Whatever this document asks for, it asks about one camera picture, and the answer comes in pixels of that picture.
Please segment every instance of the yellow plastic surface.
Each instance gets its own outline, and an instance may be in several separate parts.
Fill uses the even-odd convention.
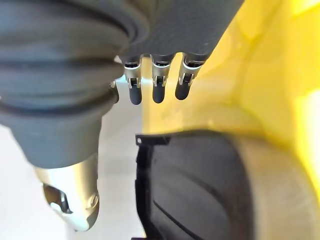
[[[263,137],[300,159],[320,199],[320,0],[246,0],[183,101],[175,98],[181,57],[161,104],[144,59],[144,133]]]

